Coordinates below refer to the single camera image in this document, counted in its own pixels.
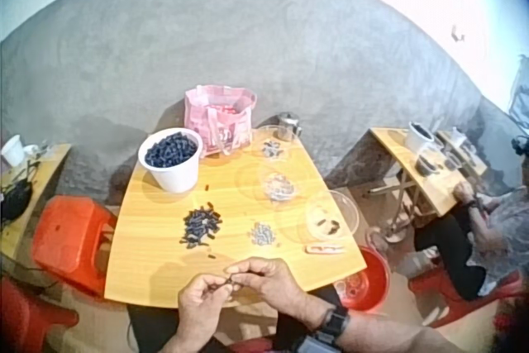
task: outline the black pants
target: black pants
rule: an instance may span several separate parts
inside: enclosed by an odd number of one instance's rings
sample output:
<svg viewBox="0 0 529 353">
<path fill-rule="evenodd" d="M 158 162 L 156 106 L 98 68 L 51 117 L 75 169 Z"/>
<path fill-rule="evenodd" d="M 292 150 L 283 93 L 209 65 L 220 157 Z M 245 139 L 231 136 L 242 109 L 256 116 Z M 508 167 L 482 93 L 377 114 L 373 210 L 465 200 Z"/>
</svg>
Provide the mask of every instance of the black pants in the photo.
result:
<svg viewBox="0 0 529 353">
<path fill-rule="evenodd" d="M 324 299 L 336 306 L 341 306 L 340 298 L 332 285 L 321 287 L 310 292 L 311 295 Z M 155 353 L 167 343 L 179 326 L 178 310 L 162 308 L 145 308 L 142 306 L 127 305 L 132 329 L 140 353 Z M 289 350 L 300 337 L 307 335 L 309 330 L 298 320 L 284 315 L 278 316 L 277 331 L 274 336 L 274 350 Z M 230 351 L 219 340 L 212 338 L 202 348 L 203 352 Z"/>
<path fill-rule="evenodd" d="M 458 207 L 415 230 L 415 249 L 437 247 L 455 290 L 466 301 L 478 297 L 486 275 L 485 268 L 466 265 L 472 254 L 472 245 L 467 237 L 470 230 L 469 212 L 465 207 Z"/>
</svg>

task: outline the black watch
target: black watch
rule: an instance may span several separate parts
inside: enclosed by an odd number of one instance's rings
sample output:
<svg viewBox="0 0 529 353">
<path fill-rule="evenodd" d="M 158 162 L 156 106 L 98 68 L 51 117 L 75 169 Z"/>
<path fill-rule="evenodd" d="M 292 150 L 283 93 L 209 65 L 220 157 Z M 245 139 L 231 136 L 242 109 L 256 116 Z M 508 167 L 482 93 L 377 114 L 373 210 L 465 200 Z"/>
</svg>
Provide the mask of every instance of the black watch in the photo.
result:
<svg viewBox="0 0 529 353">
<path fill-rule="evenodd" d="M 323 324 L 316 330 L 314 337 L 330 346 L 335 345 L 336 339 L 349 324 L 349 311 L 343 307 L 327 310 Z"/>
</svg>

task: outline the small table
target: small table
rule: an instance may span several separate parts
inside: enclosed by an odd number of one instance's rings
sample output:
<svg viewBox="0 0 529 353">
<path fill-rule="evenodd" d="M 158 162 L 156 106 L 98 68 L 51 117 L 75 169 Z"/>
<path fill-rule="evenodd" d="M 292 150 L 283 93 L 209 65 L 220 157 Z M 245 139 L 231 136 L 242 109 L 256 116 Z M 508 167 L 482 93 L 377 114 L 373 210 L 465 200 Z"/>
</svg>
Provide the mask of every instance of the small table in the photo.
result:
<svg viewBox="0 0 529 353">
<path fill-rule="evenodd" d="M 31 214 L 35 209 L 36 204 L 39 202 L 42 194 L 45 191 L 46 186 L 51 181 L 55 171 L 59 168 L 64 158 L 70 150 L 70 144 L 53 145 L 49 151 L 38 159 L 40 161 L 39 167 L 36 171 L 35 176 L 32 179 L 33 183 L 33 194 L 31 195 L 30 202 L 27 205 L 26 211 L 17 218 L 14 222 L 7 225 L 2 230 L 2 255 L 5 255 L 11 260 L 17 260 L 18 247 L 21 239 L 26 231 L 27 223 L 30 221 Z M 7 173 L 2 175 L 2 186 L 9 185 L 19 173 L 25 169 L 27 163 L 10 169 Z"/>
<path fill-rule="evenodd" d="M 383 194 L 398 189 L 398 208 L 393 217 L 393 224 L 397 221 L 398 214 L 400 213 L 404 190 L 412 186 L 418 187 L 418 189 L 415 189 L 415 194 L 412 199 L 412 213 L 417 205 L 419 192 L 424 195 L 438 217 L 447 214 L 457 204 L 452 192 L 459 182 L 463 182 L 466 179 L 459 170 L 449 171 L 444 166 L 444 155 L 433 151 L 430 152 L 431 154 L 428 159 L 435 164 L 443 164 L 444 169 L 441 169 L 439 174 L 423 177 L 415 169 L 417 155 L 404 146 L 407 129 L 372 128 L 371 132 L 403 168 L 403 177 L 399 185 L 372 189 L 369 192 L 370 194 Z"/>
<path fill-rule="evenodd" d="M 351 235 L 340 241 L 346 248 L 344 254 L 305 253 L 304 246 L 315 241 L 305 221 L 307 200 L 327 187 L 299 141 L 289 149 L 288 166 L 292 167 L 290 175 L 302 180 L 302 190 L 290 202 L 277 204 L 265 196 L 260 182 L 262 169 L 274 167 L 274 162 L 252 147 L 229 157 L 214 155 L 201 160 L 197 185 L 184 194 L 164 192 L 150 173 L 136 164 L 112 240 L 105 298 L 177 308 L 178 292 L 193 276 L 223 274 L 228 265 L 250 256 L 283 258 L 307 291 L 364 269 L 364 258 Z M 209 247 L 187 249 L 179 244 L 183 218 L 190 210 L 206 208 L 207 202 L 221 214 L 221 229 L 215 240 L 207 240 Z M 332 200 L 322 205 L 336 210 Z M 249 234 L 256 222 L 271 226 L 276 235 L 273 245 L 252 244 Z M 231 305 L 257 300 L 252 291 L 242 289 Z"/>
<path fill-rule="evenodd" d="M 448 131 L 438 131 L 437 135 L 443 142 L 455 153 L 457 158 L 463 162 L 465 169 L 467 169 L 473 177 L 477 180 L 487 170 L 487 165 L 475 154 L 471 154 L 463 149 L 462 145 L 455 145 L 450 137 Z"/>
</svg>

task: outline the pink plastic bag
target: pink plastic bag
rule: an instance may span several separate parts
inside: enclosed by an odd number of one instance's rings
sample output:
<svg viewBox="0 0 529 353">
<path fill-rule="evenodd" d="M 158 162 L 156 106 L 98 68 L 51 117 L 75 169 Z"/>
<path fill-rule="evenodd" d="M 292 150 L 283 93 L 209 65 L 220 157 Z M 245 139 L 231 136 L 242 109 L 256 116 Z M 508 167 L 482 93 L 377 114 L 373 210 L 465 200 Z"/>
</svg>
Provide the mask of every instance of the pink plastic bag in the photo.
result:
<svg viewBox="0 0 529 353">
<path fill-rule="evenodd" d="M 247 88 L 197 86 L 185 93 L 185 127 L 203 139 L 202 155 L 234 149 L 251 142 L 251 110 L 257 97 Z"/>
</svg>

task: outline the white plastic bucket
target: white plastic bucket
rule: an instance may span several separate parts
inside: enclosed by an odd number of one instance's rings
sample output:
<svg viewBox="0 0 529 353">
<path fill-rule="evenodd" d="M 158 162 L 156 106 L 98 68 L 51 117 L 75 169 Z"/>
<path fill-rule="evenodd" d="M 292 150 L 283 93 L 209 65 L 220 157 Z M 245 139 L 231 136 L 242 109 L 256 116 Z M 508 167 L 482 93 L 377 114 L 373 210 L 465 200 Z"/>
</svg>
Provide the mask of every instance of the white plastic bucket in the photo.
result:
<svg viewBox="0 0 529 353">
<path fill-rule="evenodd" d="M 433 135 L 425 127 L 421 126 L 421 128 L 430 135 L 429 139 L 417 131 L 413 126 L 413 123 L 410 123 L 410 128 L 407 132 L 406 139 L 404 140 L 404 146 L 416 155 L 421 153 L 428 145 L 431 145 L 434 142 Z"/>
<path fill-rule="evenodd" d="M 197 151 L 190 159 L 187 159 L 180 165 L 174 165 L 173 167 L 167 167 L 161 169 L 153 167 L 145 162 L 145 155 L 148 149 L 154 144 L 162 141 L 166 136 L 172 136 L 177 132 L 181 132 L 195 144 L 197 144 Z M 171 193 L 183 193 L 192 189 L 198 180 L 198 161 L 200 160 L 200 154 L 202 153 L 203 142 L 200 135 L 193 130 L 187 128 L 168 128 L 166 130 L 158 131 L 155 134 L 148 136 L 143 144 L 141 144 L 138 150 L 138 159 L 141 165 L 150 171 L 155 177 L 156 182 L 160 187 Z"/>
<path fill-rule="evenodd" d="M 20 141 L 20 136 L 17 134 L 12 136 L 6 145 L 2 148 L 2 156 L 11 167 L 17 167 L 24 159 L 26 154 Z"/>
</svg>

